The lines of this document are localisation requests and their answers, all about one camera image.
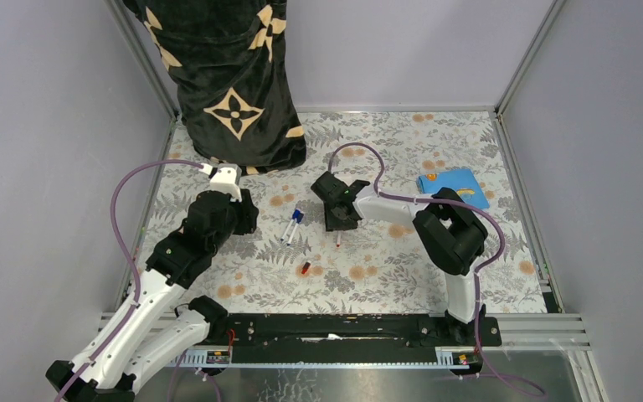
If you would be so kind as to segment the white pen black tip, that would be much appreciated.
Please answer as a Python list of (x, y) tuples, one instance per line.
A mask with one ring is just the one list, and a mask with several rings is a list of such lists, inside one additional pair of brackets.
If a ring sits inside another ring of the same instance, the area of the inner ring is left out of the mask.
[(289, 235), (287, 236), (287, 238), (285, 240), (285, 244), (287, 246), (290, 246), (292, 244), (299, 226), (300, 226), (300, 224), (298, 224), (295, 220), (292, 220), (291, 232), (289, 233)]

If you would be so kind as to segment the white pen blue tip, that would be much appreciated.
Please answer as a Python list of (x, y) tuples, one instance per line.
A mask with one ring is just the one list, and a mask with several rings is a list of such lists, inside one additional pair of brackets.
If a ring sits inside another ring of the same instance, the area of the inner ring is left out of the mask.
[(282, 235), (280, 236), (280, 241), (281, 241), (282, 243), (285, 243), (285, 240), (286, 240), (287, 236), (288, 236), (288, 235), (289, 235), (289, 233), (291, 232), (291, 223), (292, 223), (292, 220), (293, 220), (293, 218), (292, 218), (292, 216), (291, 216), (291, 219), (290, 219), (290, 221), (288, 222), (288, 225), (285, 227), (285, 230), (283, 231)]

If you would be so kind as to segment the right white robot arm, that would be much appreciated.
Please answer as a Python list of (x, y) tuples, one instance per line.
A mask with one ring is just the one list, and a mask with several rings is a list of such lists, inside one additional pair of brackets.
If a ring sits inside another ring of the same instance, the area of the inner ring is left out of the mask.
[(477, 209), (450, 188), (412, 198), (386, 194), (371, 183), (343, 182), (324, 172), (311, 191), (321, 200), (328, 232), (354, 230), (363, 220), (383, 221), (414, 229), (430, 261), (445, 275), (447, 308), (429, 317), (408, 335), (412, 346), (473, 347), (502, 345), (496, 322), (486, 317), (477, 295), (472, 266), (485, 251), (488, 232)]

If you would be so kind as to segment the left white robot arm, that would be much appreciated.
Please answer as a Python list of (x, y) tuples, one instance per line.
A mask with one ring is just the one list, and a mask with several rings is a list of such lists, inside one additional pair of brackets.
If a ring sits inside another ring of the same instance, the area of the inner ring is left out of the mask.
[(259, 210), (247, 189), (239, 198), (204, 191), (179, 228), (160, 240), (135, 290), (100, 333), (71, 360), (46, 372), (58, 401), (133, 401), (144, 385), (195, 343), (215, 344), (226, 333), (226, 310), (207, 296), (155, 336), (164, 311), (212, 265), (231, 235), (257, 228)]

